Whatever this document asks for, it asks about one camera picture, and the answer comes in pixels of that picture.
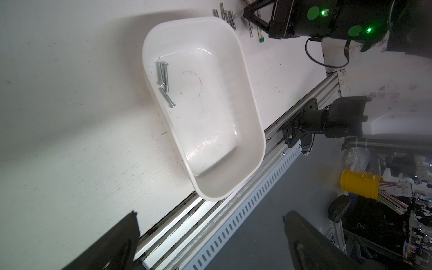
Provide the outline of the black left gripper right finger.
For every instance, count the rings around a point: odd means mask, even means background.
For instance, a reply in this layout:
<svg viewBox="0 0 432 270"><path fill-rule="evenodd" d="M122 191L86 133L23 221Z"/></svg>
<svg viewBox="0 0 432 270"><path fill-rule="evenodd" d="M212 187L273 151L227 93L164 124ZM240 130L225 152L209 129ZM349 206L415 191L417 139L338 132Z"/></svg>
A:
<svg viewBox="0 0 432 270"><path fill-rule="evenodd" d="M283 216L290 256L296 270L361 270L298 212Z"/></svg>

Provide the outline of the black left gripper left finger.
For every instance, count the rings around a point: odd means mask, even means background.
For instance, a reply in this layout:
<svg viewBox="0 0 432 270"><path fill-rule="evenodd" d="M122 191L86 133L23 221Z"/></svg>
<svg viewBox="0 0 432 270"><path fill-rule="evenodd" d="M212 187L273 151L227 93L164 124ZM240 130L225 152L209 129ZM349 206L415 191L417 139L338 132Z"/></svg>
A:
<svg viewBox="0 0 432 270"><path fill-rule="evenodd" d="M137 213L132 211L64 269L132 270L139 236Z"/></svg>

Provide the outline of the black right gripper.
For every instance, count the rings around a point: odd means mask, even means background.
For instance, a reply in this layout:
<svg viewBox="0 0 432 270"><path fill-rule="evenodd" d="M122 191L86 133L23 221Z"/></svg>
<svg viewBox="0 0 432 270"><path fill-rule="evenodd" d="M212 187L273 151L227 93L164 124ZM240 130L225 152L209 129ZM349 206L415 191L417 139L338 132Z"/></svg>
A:
<svg viewBox="0 0 432 270"><path fill-rule="evenodd" d="M255 12L273 4L271 20L259 18ZM248 3L244 8L244 18L262 29L272 39L289 39L300 37L298 30L300 1L295 0L257 0Z"/></svg>

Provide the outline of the slim silver screw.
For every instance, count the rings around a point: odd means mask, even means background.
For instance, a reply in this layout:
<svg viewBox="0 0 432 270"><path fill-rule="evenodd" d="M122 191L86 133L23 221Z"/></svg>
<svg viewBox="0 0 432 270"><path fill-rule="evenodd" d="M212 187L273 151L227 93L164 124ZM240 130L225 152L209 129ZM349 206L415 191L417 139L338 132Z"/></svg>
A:
<svg viewBox="0 0 432 270"><path fill-rule="evenodd" d="M249 31L249 35L252 38L253 37L253 27L252 27L252 25L251 25L251 23L250 23L249 20L246 20L246 22L247 22L247 28L248 28L248 31Z"/></svg>

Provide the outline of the thick threaded silver screw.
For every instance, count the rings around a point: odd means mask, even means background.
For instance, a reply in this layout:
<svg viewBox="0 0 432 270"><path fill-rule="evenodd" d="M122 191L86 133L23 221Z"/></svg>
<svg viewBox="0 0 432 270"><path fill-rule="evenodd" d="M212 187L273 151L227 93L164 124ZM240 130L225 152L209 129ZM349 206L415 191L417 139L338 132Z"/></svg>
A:
<svg viewBox="0 0 432 270"><path fill-rule="evenodd" d="M234 14L233 14L233 12L232 12L232 11L227 11L227 12L226 12L226 16L227 16L227 18L228 18L228 21L229 21L230 26L231 26L234 30L236 30L236 24L235 24L235 19L234 19Z"/></svg>

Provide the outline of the thin long silver screw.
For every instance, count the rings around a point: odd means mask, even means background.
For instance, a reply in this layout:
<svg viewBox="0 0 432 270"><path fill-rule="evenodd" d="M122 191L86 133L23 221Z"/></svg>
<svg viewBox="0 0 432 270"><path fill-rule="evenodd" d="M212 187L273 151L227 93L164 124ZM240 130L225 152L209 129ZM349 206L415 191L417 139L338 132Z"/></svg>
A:
<svg viewBox="0 0 432 270"><path fill-rule="evenodd" d="M221 18L222 20L225 20L225 9L224 9L224 5L223 5L222 2L221 2L219 5L220 5L220 18Z"/></svg>

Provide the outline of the white plastic storage box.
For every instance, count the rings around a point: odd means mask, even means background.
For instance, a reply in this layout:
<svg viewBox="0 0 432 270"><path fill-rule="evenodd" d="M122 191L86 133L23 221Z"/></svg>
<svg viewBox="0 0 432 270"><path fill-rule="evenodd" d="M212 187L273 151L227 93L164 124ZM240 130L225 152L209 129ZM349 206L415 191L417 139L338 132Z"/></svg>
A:
<svg viewBox="0 0 432 270"><path fill-rule="evenodd" d="M168 63L170 108L157 61ZM219 201L245 183L266 151L264 129L235 31L215 17L161 23L142 48L145 81L195 191Z"/></svg>

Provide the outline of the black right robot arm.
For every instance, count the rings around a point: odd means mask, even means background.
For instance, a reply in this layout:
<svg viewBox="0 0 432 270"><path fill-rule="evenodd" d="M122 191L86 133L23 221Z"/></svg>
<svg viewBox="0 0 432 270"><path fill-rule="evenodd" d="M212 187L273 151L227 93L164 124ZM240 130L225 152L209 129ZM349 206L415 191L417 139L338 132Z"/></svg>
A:
<svg viewBox="0 0 432 270"><path fill-rule="evenodd" d="M243 16L270 38L355 41L388 37L389 51L432 57L431 1L255 1Z"/></svg>

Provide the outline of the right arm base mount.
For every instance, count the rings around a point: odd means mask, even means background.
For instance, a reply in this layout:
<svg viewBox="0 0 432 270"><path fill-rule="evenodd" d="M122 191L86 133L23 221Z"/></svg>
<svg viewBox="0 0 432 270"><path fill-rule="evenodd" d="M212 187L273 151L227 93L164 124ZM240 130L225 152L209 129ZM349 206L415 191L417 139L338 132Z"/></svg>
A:
<svg viewBox="0 0 432 270"><path fill-rule="evenodd" d="M292 148L300 141L304 154L310 152L315 135L327 138L343 138L363 135L362 125L367 122L367 96L341 97L323 109L317 99L310 99L282 126L284 141Z"/></svg>

